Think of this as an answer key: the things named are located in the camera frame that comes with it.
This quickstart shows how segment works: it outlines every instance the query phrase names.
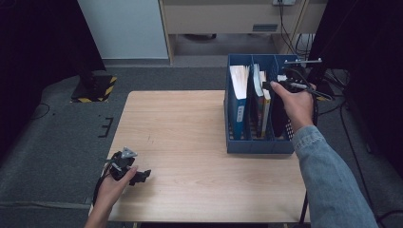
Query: wrist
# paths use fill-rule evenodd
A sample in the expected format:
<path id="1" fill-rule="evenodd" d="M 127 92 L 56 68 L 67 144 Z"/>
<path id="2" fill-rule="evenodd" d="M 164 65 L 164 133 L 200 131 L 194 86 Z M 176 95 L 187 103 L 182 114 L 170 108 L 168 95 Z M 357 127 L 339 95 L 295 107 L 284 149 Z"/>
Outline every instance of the wrist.
<path id="1" fill-rule="evenodd" d="M 293 132 L 296 133 L 304 126 L 314 125 L 312 120 L 298 120 L 298 121 L 291 121 L 291 127 L 293 128 Z"/>

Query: white cabinet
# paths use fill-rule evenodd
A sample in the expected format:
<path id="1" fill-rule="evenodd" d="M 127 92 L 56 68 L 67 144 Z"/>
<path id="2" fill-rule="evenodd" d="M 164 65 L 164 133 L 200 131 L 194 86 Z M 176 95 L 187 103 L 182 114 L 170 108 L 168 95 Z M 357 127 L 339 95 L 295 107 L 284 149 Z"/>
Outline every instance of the white cabinet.
<path id="1" fill-rule="evenodd" d="M 79 0 L 103 59 L 168 59 L 158 0 Z"/>

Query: yellow and black hazard tape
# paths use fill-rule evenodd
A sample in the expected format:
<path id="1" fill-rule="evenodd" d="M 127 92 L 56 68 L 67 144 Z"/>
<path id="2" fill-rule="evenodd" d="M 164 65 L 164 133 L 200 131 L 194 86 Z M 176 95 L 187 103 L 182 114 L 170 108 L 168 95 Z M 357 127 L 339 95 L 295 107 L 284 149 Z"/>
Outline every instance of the yellow and black hazard tape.
<path id="1" fill-rule="evenodd" d="M 110 83 L 105 91 L 105 95 L 99 98 L 78 98 L 78 99 L 71 99 L 73 103 L 91 103 L 91 102 L 104 102 L 109 98 L 110 93 L 112 92 L 113 87 L 115 86 L 117 77 L 112 77 L 110 79 Z"/>

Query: electrical outlet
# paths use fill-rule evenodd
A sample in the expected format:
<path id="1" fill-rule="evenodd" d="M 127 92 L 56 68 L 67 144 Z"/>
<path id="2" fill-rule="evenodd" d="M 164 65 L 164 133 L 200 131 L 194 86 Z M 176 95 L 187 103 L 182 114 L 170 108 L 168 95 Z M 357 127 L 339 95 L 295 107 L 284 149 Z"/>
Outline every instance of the electrical outlet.
<path id="1" fill-rule="evenodd" d="M 278 6 L 279 2 L 282 2 L 283 6 L 293 6 L 296 4 L 296 0 L 273 0 L 273 5 Z"/>

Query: binder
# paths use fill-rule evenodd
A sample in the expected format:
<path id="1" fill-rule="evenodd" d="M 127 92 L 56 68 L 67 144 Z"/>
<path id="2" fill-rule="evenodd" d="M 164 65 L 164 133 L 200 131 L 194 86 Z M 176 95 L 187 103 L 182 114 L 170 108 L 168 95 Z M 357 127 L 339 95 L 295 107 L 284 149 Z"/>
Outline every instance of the binder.
<path id="1" fill-rule="evenodd" d="M 249 66 L 230 66 L 231 85 L 228 93 L 228 114 L 234 140 L 241 140 L 247 105 Z"/>
<path id="2" fill-rule="evenodd" d="M 251 112 L 253 113 L 256 125 L 256 137 L 261 138 L 263 132 L 263 108 L 264 108 L 264 94 L 261 88 L 259 77 L 259 65 L 254 64 L 253 77 L 250 80 L 252 83 L 253 100 L 251 105 Z"/>

